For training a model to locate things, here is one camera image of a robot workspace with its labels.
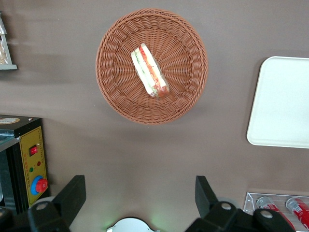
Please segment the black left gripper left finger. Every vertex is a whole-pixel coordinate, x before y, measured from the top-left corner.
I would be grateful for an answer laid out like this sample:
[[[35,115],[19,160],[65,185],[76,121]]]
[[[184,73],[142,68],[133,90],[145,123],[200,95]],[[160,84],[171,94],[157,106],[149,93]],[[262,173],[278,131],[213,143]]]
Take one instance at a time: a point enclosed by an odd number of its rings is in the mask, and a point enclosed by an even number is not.
[[[69,232],[70,226],[86,201],[85,176],[76,175],[51,201],[35,203],[14,216],[0,210],[2,232]]]

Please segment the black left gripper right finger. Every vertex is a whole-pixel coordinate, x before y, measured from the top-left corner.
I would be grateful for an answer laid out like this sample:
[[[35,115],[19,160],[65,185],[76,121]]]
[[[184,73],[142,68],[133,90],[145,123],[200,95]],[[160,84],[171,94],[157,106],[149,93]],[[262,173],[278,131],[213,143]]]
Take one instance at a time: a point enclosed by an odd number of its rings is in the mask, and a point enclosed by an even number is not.
[[[230,202],[219,201],[205,176],[196,177],[195,202],[200,217],[186,229],[188,232],[295,231],[279,212],[257,209],[249,215]]]

